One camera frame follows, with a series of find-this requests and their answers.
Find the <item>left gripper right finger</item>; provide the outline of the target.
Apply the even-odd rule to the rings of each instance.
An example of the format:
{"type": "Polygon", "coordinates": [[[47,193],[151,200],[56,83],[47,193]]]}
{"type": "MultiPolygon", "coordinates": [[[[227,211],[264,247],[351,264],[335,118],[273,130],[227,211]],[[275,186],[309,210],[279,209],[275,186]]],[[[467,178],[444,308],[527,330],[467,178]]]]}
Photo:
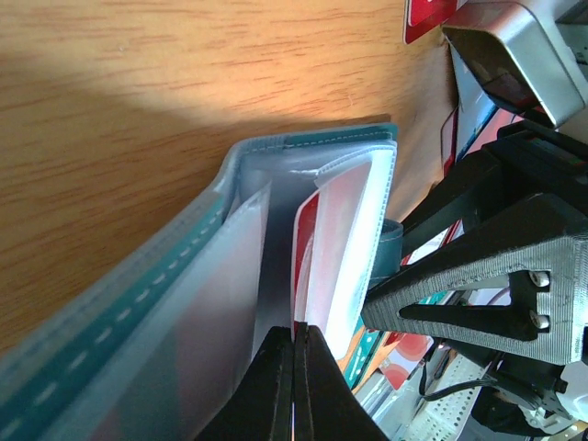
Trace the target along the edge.
{"type": "Polygon", "coordinates": [[[296,440],[385,440],[359,404],[321,330],[302,322],[294,343],[293,435],[296,440]]]}

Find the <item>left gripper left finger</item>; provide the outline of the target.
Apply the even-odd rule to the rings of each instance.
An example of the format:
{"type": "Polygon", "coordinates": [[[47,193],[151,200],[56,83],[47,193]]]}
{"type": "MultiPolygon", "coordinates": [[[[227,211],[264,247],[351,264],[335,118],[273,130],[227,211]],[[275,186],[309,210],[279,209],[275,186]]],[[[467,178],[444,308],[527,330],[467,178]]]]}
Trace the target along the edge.
{"type": "Polygon", "coordinates": [[[198,440],[290,440],[294,346],[290,329],[267,333],[235,393],[198,440]]]}

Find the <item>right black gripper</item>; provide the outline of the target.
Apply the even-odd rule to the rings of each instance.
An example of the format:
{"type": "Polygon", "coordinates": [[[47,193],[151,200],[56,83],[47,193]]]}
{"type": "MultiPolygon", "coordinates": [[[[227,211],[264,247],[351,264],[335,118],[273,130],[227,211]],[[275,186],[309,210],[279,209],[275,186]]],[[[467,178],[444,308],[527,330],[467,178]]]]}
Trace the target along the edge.
{"type": "Polygon", "coordinates": [[[402,221],[401,255],[459,220],[464,234],[369,291],[364,324],[559,366],[581,360],[586,145],[525,123],[506,127],[402,221]]]}

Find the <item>red vip card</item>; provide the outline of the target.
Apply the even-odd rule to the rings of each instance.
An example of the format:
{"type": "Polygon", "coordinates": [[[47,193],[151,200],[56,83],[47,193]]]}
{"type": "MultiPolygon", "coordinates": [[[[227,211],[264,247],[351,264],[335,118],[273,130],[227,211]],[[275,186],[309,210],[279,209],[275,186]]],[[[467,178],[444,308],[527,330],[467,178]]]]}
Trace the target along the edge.
{"type": "Polygon", "coordinates": [[[299,206],[292,248],[292,321],[319,328],[336,359],[367,291],[381,195],[368,160],[327,171],[299,206]]]}
{"type": "Polygon", "coordinates": [[[406,0],[403,41],[411,44],[450,18],[466,0],[406,0]]]}

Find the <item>teal card holder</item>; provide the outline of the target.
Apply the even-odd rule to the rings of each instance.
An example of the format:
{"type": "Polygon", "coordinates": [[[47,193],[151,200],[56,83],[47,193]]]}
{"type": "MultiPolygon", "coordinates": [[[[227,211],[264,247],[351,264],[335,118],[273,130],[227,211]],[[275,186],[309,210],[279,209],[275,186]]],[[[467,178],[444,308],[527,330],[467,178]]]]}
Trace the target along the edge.
{"type": "Polygon", "coordinates": [[[183,211],[2,358],[1,437],[192,439],[265,334],[294,323],[294,220],[319,176],[373,163],[381,208],[367,291],[390,273],[397,136],[376,123],[234,144],[183,211]]]}

